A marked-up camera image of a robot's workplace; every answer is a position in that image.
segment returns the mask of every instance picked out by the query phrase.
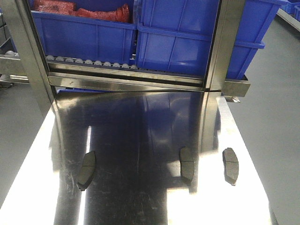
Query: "stainless steel frame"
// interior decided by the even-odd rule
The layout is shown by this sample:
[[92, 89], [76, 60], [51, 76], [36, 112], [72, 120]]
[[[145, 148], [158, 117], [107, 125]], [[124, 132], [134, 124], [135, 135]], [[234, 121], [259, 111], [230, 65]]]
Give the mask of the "stainless steel frame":
[[55, 90], [48, 81], [48, 65], [26, 0], [2, 0], [6, 23], [21, 57], [23, 68], [35, 92], [37, 103], [46, 116]]
[[245, 0], [221, 0], [211, 47], [211, 58], [205, 78], [208, 91], [222, 90]]
[[27, 82], [24, 79], [26, 74], [44, 116], [55, 98], [53, 86], [112, 91], [222, 91], [225, 85], [225, 90], [230, 92], [226, 95], [244, 96], [249, 82], [245, 85], [225, 81], [244, 3], [245, 0], [220, 0], [209, 69], [204, 79], [199, 79], [151, 71], [47, 62], [27, 0], [2, 0], [0, 6], [21, 60], [0, 56], [0, 73], [21, 75], [21, 82]]

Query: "blue plastic bin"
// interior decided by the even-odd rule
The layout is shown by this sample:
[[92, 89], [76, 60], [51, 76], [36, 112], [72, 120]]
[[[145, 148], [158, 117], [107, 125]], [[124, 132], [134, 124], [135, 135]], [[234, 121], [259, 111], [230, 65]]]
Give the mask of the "blue plastic bin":
[[[70, 0], [87, 10], [115, 10], [134, 0]], [[134, 51], [136, 24], [32, 11], [46, 55], [129, 63]]]
[[299, 6], [295, 7], [295, 19], [300, 21], [300, 7]]
[[288, 3], [281, 8], [288, 14], [295, 14], [295, 6], [300, 6], [300, 0], [287, 0]]
[[[143, 0], [144, 26], [211, 36], [218, 0]], [[247, 0], [237, 40], [259, 43], [287, 0]]]
[[[136, 63], [140, 68], [203, 76], [211, 37], [138, 24]], [[264, 43], [236, 41], [227, 78], [241, 79]]]

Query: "dark gray brake pad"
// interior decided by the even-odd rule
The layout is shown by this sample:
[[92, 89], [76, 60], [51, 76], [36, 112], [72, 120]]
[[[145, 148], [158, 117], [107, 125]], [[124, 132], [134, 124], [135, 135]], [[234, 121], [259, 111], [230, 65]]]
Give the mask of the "dark gray brake pad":
[[81, 191], [84, 191], [91, 183], [96, 169], [96, 154], [90, 151], [84, 155], [82, 167], [77, 178], [77, 186]]
[[183, 180], [191, 183], [195, 173], [195, 161], [189, 148], [180, 150], [180, 174]]
[[239, 161], [232, 148], [223, 151], [225, 181], [235, 185], [239, 176]]

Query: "shelf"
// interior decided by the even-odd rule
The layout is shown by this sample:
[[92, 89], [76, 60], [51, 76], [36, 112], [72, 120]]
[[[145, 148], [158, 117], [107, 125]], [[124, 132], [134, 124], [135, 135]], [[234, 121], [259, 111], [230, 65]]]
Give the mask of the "shelf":
[[282, 9], [278, 10], [277, 15], [280, 16], [282, 19], [284, 19], [291, 26], [293, 26], [297, 31], [300, 31], [300, 22], [296, 20], [294, 17], [292, 17]]

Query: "reflective steel surface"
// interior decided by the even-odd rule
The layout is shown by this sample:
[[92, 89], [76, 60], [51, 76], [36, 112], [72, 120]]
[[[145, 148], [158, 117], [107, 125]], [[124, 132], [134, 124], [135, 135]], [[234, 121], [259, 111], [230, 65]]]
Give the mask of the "reflective steel surface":
[[157, 81], [136, 81], [123, 78], [100, 77], [90, 75], [77, 75], [68, 73], [49, 73], [49, 82], [53, 86], [72, 87], [72, 88], [91, 88], [94, 90], [107, 91], [203, 91], [200, 87], [159, 83]]
[[[195, 161], [180, 177], [182, 148]], [[239, 161], [235, 186], [222, 152]], [[90, 186], [77, 187], [95, 151]], [[16, 225], [271, 225], [269, 203], [220, 93], [61, 93], [0, 209]]]
[[185, 74], [176, 74], [176, 73], [168, 73], [168, 72], [160, 72], [160, 71], [151, 71], [151, 70], [142, 70], [142, 69], [128, 69], [128, 68], [117, 68], [117, 67], [105, 67], [99, 65], [89, 65], [89, 64], [78, 64], [72, 62], [57, 62], [54, 60], [48, 60], [48, 65], [50, 71], [53, 72], [65, 72], [65, 73], [89, 73], [97, 74], [98, 76], [101, 74], [103, 77], [105, 75], [110, 75], [112, 78], [117, 76], [121, 76], [119, 78], [125, 79], [127, 78], [139, 78], [139, 79], [148, 79], [152, 81], [170, 81], [170, 82], [179, 82], [179, 83], [189, 83], [189, 84], [197, 84], [200, 86], [203, 83], [203, 80], [196, 75], [185, 75]]

